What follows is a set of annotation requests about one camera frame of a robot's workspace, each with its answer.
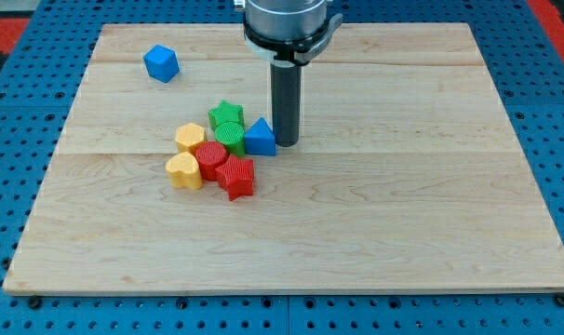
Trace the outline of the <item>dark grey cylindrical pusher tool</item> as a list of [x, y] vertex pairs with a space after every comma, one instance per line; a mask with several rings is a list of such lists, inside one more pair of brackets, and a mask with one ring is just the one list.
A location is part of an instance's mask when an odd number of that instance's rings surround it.
[[302, 69], [270, 66], [272, 124], [275, 143], [291, 147], [299, 140]]

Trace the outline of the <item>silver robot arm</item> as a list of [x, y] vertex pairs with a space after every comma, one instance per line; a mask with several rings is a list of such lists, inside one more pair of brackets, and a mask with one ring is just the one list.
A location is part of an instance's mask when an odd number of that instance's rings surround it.
[[329, 0], [234, 0], [243, 16], [247, 46], [270, 64], [275, 142], [295, 145], [300, 137], [302, 68], [328, 47], [343, 16], [328, 14]]

